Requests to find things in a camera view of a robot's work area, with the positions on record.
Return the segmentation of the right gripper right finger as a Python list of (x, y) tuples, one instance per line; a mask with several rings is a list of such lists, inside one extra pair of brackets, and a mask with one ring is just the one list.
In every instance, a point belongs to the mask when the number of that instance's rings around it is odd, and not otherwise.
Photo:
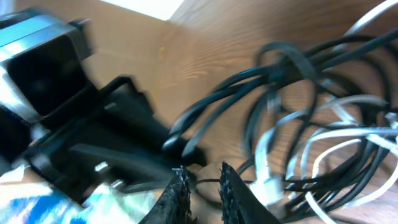
[(281, 224), (226, 162), (222, 163), (220, 197), (224, 224)]

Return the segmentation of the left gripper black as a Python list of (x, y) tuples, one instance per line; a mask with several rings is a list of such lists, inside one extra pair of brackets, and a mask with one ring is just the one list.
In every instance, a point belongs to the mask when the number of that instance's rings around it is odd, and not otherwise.
[(162, 189), (175, 170), (205, 166), (203, 149), (185, 152), (187, 140), (171, 135), (154, 117), (146, 95), (129, 77), (73, 99), (76, 106), (22, 153), (21, 158), (57, 190), (83, 204), (101, 184), (122, 194)]

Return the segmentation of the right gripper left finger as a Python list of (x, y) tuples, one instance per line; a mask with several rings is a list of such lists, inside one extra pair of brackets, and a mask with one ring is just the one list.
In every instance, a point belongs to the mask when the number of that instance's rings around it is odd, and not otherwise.
[(174, 169), (175, 175), (149, 213), (139, 224), (190, 224), (190, 184), (186, 168)]

